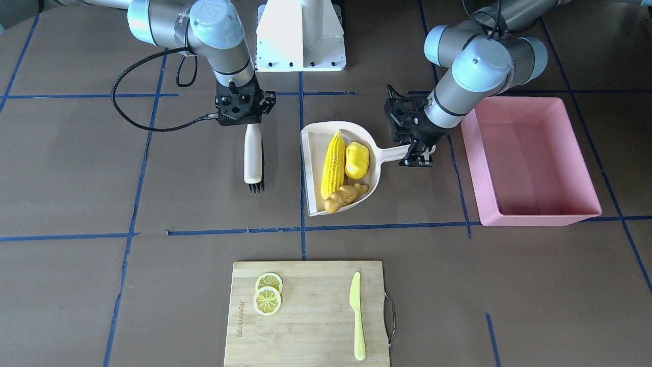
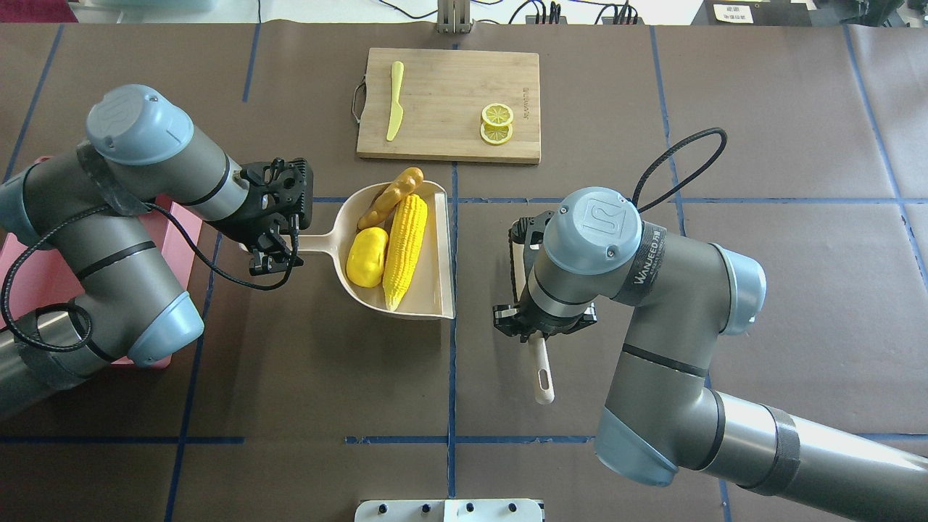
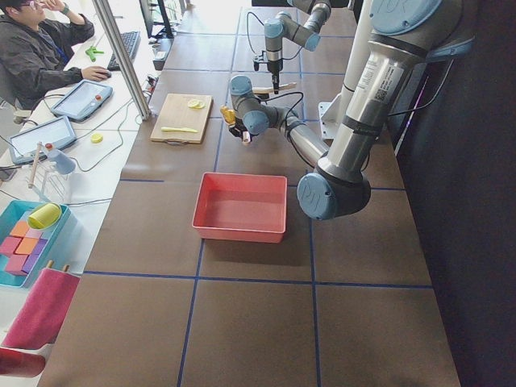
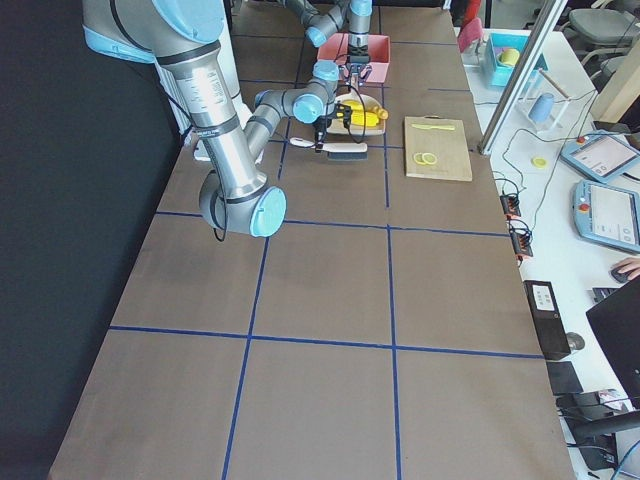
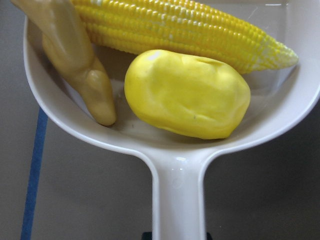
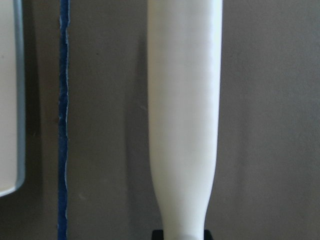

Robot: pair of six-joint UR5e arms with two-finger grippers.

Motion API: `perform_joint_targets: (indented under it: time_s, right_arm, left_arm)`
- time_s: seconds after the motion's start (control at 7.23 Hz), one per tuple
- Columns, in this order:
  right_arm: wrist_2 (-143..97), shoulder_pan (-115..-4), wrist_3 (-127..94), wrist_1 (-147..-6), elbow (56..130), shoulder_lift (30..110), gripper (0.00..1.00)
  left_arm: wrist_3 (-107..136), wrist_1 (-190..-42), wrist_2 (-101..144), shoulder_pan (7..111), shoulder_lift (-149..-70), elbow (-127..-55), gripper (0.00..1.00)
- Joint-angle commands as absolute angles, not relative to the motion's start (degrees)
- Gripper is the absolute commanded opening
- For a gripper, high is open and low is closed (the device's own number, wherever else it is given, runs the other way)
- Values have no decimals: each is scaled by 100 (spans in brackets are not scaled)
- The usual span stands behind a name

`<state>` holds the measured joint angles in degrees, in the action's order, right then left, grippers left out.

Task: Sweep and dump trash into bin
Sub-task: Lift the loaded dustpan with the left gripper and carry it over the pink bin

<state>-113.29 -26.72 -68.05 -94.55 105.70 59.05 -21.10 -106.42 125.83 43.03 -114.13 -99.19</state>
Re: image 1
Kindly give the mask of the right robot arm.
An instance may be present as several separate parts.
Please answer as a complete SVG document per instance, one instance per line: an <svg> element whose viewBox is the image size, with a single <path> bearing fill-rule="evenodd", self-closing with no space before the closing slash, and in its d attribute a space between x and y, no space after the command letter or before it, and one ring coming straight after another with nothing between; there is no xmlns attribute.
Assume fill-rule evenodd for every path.
<svg viewBox="0 0 652 367"><path fill-rule="evenodd" d="M85 1L88 6L126 10L131 33L143 42L165 47L131 65L117 77L111 95L137 66L174 52L204 57L216 77L217 113L196 118L214 119L222 126L246 125L259 131L262 116L274 107L273 91L262 91L256 78L245 29L230 1Z"/></svg>

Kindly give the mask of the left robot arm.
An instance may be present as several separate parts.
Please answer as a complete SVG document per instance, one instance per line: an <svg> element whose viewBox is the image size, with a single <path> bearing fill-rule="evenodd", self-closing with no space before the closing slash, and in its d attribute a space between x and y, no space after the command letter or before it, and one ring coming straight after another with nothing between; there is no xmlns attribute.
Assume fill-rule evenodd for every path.
<svg viewBox="0 0 652 367"><path fill-rule="evenodd" d="M404 167L430 167L431 153L485 98L540 76L548 64L547 47L532 37L510 35L564 1L496 1L467 12L457 25L428 31L424 55L446 69L426 97L406 97L388 86L385 102L394 142L407 147L399 160Z"/></svg>

